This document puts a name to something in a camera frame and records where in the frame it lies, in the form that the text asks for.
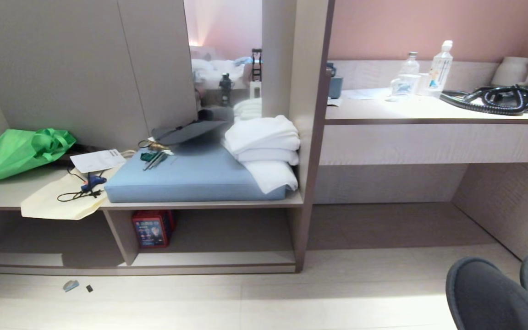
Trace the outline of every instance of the cloth bag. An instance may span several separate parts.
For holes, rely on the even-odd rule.
[[[0,136],[0,180],[52,163],[75,142],[65,130],[6,130]]]

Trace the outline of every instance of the floor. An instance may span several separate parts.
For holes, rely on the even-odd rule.
[[[445,286],[455,261],[484,257],[518,280],[519,260],[453,208],[419,217],[405,209],[402,217],[423,228],[411,235],[400,233],[408,228],[396,217],[380,224],[364,216],[364,227],[348,216],[359,216],[355,208],[343,211],[337,230],[321,216],[328,210],[315,208],[313,250],[301,274],[0,275],[0,330],[453,330]],[[373,238],[378,248],[365,246],[384,232],[390,243]],[[81,286],[64,293],[73,279]]]

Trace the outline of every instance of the bottle label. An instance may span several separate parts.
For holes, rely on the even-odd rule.
[[[449,71],[449,67],[451,67],[451,60],[434,59],[431,70],[429,70],[429,85],[427,87],[440,89],[442,84],[446,83],[444,79],[446,78],[447,71]]]

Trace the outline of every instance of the gray cabinet door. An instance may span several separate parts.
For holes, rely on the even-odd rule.
[[[136,2],[0,0],[0,106],[9,125],[67,129],[81,143],[125,149],[155,126],[192,121],[188,42],[161,31],[186,34],[182,0]],[[160,12],[182,18],[159,24]],[[183,69],[188,75],[170,76]]]

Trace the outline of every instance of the red box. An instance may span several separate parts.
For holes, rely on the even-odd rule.
[[[136,211],[132,223],[140,248],[167,247],[176,229],[176,220],[169,209]]]

